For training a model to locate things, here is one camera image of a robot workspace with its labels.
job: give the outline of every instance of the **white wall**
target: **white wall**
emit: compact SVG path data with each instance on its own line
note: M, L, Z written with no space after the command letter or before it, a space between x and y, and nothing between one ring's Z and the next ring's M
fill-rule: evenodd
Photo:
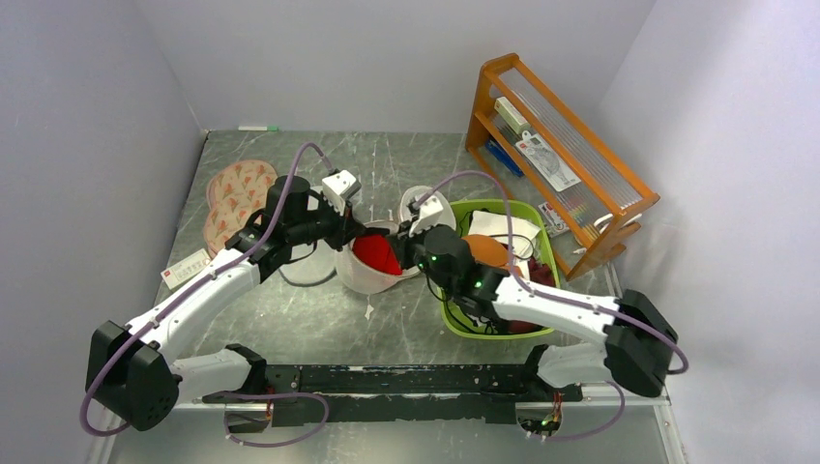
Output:
M150 307L202 137L131 0L0 0L0 462L78 462L93 330Z
M659 0L597 125L657 188L621 263L675 324L690 462L820 462L820 4Z
M466 131L518 52L581 115L655 0L138 0L207 129Z

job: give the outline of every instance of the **robotic arm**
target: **robotic arm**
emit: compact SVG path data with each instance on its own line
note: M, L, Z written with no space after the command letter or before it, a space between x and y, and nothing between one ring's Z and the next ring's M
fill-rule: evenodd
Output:
M267 385L266 361L241 345L228 345L213 355L178 359L196 334L232 301L264 282L280 266L291 262L292 248L324 240L341 250L366 233L352 215L351 197L361 185L347 171L334 172L322 181L322 194L309 182L293 177L283 209L270 237L259 246L279 203L285 177L268 192L267 207L255 212L246 226L225 244L213 262L180 291L203 276L211 280L195 290L170 317L157 320L171 301L157 305L120 327L113 322L100 326L92 336L86 390L127 340L134 328L153 325L104 377L93 397L137 430L162 421L178 402L214 392L263 392ZM319 199L317 210L308 210L308 198ZM414 218L388 236L404 269L418 266L438 284L465 314L499 323L510 320L553 327L575 335L584 343L569 347L537 347L530 358L538 360L538 376L550 387L577 382L614 380L645 396L657 396L663 387L672 353L656 338L621 323L611 315L589 311L590 303L622 311L649 324L669 338L677 335L643 295L628 291L622 299L592 297L539 286L534 289L552 297L537 298L526 292L509 273L477 262L467 243L443 225L434 225L442 205L431 196ZM228 271L216 269L255 252Z

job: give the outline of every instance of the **gray marble tabletop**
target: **gray marble tabletop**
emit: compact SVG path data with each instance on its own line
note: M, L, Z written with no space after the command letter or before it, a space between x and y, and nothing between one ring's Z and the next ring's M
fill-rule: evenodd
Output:
M205 247L202 225L208 215L205 189L220 170L237 160L265 160L286 174L306 141L314 141L340 169L357 176L362 193L355 214L363 220L396 214L401 194L409 187L431 186L447 175L479 169L464 150L464 134L212 131L205 143L190 194L179 222L169 263ZM314 185L326 175L319 158L308 153L299 175ZM541 203L526 180L503 167L516 199ZM499 194L487 180L459 179L443 188L450 201L493 198ZM601 268L564 288L594 295L612 294L611 275ZM158 301L170 295L163 284ZM366 317L368 306L373 310ZM242 343L268 363L523 363L532 346L573 343L562 333L516 341L478 341L448 331L440 304L420 277L401 282L370 297L354 293L338 278L314 288L296 288L274 275L229 305L196 337L183 356L213 353L228 343Z

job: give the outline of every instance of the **wooden rack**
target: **wooden rack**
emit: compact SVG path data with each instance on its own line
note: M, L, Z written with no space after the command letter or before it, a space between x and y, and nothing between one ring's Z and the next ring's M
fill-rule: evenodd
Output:
M581 180L579 184L556 191L518 153L513 146L518 135L493 108L502 96L529 122L530 131L540 134L574 171ZM482 169L501 182L484 158L483 146L489 137L515 161L581 246L586 247L574 264L571 261L576 257L555 253L555 261L567 280L624 252L623 241L640 229L635 217L660 199L514 53L482 66L465 144ZM503 182L502 186L513 197ZM612 219L600 232L596 222L608 214Z

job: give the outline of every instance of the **blue object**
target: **blue object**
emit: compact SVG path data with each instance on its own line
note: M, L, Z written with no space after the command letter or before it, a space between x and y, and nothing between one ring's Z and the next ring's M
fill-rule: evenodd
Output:
M495 157L497 160L501 161L502 164L507 166L507 168L510 170L512 174L515 175L515 177L524 177L524 172L521 170L521 168L518 167L517 164L515 164L515 161L513 161L513 159L510 158L510 155L508 155L507 152L505 152L504 149L501 148L500 145L498 145L498 142L490 138L484 144L484 147L487 149L489 153L492 154L493 157Z

